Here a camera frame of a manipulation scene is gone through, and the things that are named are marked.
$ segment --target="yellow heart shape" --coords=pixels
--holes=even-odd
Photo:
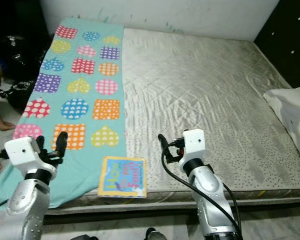
[[[87,83],[86,80],[80,77],[78,80],[70,82],[66,86],[66,89],[70,93],[76,93],[79,91],[80,93],[86,94],[87,92],[90,91],[90,85],[89,83]]]
[[[117,45],[120,43],[120,38],[116,37],[116,36],[107,36],[103,39],[103,42],[105,44],[113,44],[113,45]]]
[[[65,52],[68,52],[71,48],[71,44],[68,41],[65,40],[54,40],[51,44],[51,49],[56,54],[63,54]]]
[[[91,136],[91,144],[97,148],[107,144],[109,147],[114,147],[119,142],[119,135],[107,125],[96,131]]]

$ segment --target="book cover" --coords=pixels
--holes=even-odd
[[[104,197],[147,197],[144,158],[106,156],[103,158],[98,194]]]

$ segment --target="silver robot arm segment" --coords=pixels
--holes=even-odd
[[[168,164],[178,162],[180,170],[188,176],[189,184],[208,196],[228,213],[226,216],[206,197],[196,191],[192,192],[197,203],[199,222],[205,239],[241,239],[238,225],[237,227],[234,226],[234,216],[224,195],[224,185],[221,179],[213,173],[211,167],[204,165],[206,151],[204,131],[201,129],[186,130],[183,132],[182,138],[175,139],[170,144],[163,135],[160,134],[158,138],[162,149],[167,149],[167,146],[178,148],[178,156],[172,156],[169,150],[164,153],[166,162]]]
[[[7,202],[0,225],[0,240],[36,240],[41,238],[45,213],[50,204],[49,183],[56,177],[57,165],[67,147],[68,134],[60,133],[56,149],[43,149],[44,137],[22,137],[8,141],[5,150],[24,180],[19,182]]]

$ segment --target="white pillow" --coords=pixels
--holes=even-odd
[[[300,87],[269,90],[263,97],[285,126],[300,152]]]

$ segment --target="mattress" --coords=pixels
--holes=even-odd
[[[239,204],[300,202],[298,150],[262,97],[290,86],[252,42],[125,28],[122,44],[126,152],[147,160],[148,197],[98,197],[95,189],[48,214],[195,208],[161,166],[157,138],[185,129],[204,130],[205,163]],[[187,179],[177,163],[168,167]]]

